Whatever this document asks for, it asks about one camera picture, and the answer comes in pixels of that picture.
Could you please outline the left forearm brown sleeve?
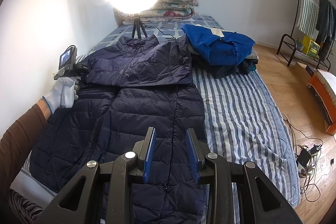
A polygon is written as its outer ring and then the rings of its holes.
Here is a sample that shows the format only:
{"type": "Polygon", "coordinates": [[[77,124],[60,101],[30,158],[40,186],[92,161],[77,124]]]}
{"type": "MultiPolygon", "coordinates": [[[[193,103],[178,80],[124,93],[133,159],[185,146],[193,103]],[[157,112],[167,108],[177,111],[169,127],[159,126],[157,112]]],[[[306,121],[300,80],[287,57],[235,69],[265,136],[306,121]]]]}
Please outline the left forearm brown sleeve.
{"type": "Polygon", "coordinates": [[[18,118],[1,138],[1,200],[24,165],[35,142],[51,116],[48,104],[40,99],[18,118]]]}

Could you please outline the left hand white glove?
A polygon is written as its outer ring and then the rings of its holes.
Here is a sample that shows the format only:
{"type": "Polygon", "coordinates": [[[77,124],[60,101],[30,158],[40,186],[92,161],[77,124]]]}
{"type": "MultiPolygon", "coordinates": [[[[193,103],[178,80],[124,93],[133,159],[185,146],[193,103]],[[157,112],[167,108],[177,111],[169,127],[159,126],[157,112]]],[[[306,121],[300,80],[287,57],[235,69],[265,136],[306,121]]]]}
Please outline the left hand white glove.
{"type": "Polygon", "coordinates": [[[78,99],[79,81],[80,77],[60,77],[55,81],[51,90],[42,97],[51,114],[59,108],[69,109],[74,105],[78,99]]]}

